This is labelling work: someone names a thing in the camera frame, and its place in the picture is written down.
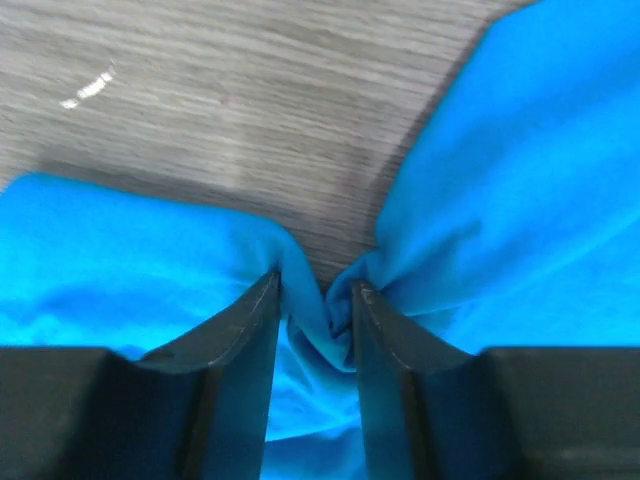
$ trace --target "blue fabric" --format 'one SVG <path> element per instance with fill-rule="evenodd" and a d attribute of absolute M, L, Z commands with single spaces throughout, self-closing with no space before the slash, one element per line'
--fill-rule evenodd
<path fill-rule="evenodd" d="M 640 2 L 497 22 L 407 157 L 375 251 L 323 299 L 273 222 L 46 175 L 0 196 L 0 343 L 131 358 L 282 271 L 263 478 L 362 479 L 349 284 L 469 352 L 640 344 Z"/>

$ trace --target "black plastic part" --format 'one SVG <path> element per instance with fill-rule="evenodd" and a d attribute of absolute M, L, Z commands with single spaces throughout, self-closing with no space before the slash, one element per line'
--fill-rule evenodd
<path fill-rule="evenodd" d="M 279 276 L 130 362 L 105 349 L 0 349 L 0 480 L 257 480 Z"/>
<path fill-rule="evenodd" d="M 353 287 L 370 480 L 640 478 L 640 349 L 470 357 Z"/>

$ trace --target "blue cloth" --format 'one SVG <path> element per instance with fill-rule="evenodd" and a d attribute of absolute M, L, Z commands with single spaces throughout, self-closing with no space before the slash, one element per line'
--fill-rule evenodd
<path fill-rule="evenodd" d="M 376 250 L 323 299 L 273 222 L 46 175 L 0 196 L 0 343 L 131 358 L 282 271 L 263 478 L 362 479 L 349 284 L 469 352 L 640 344 L 640 2 L 546 0 L 484 36 L 407 157 Z"/>

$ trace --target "gray wooden surface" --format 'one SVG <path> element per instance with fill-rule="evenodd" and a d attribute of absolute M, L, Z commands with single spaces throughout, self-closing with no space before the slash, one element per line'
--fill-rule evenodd
<path fill-rule="evenodd" d="M 45 170 L 266 215 L 326 285 L 479 34 L 526 3 L 0 0 L 0 185 Z"/>

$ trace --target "wood grain surface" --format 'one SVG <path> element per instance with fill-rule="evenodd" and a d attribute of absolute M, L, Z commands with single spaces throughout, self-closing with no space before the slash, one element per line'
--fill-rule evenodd
<path fill-rule="evenodd" d="M 527 3 L 0 0 L 0 185 L 44 170 L 265 215 L 326 286 L 481 32 Z"/>

